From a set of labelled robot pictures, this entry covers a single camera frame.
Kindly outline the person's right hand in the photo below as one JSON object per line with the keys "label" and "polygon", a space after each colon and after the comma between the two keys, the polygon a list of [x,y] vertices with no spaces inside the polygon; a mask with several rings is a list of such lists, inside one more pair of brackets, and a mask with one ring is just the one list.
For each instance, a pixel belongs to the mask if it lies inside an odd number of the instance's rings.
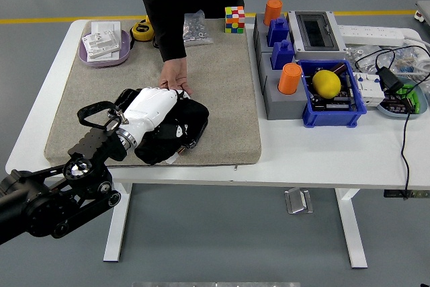
{"label": "person's right hand", "polygon": [[159,78],[159,87],[164,89],[184,90],[188,95],[192,89],[187,82],[187,59],[176,58],[163,63]]}

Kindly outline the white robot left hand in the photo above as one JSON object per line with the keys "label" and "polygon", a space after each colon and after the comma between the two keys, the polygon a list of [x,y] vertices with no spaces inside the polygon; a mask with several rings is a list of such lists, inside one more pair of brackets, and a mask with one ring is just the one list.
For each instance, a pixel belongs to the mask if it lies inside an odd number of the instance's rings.
{"label": "white robot left hand", "polygon": [[124,112],[128,123],[122,124],[117,133],[131,136],[132,142],[140,142],[146,132],[153,131],[165,119],[177,100],[183,98],[190,98],[184,90],[142,89]]}

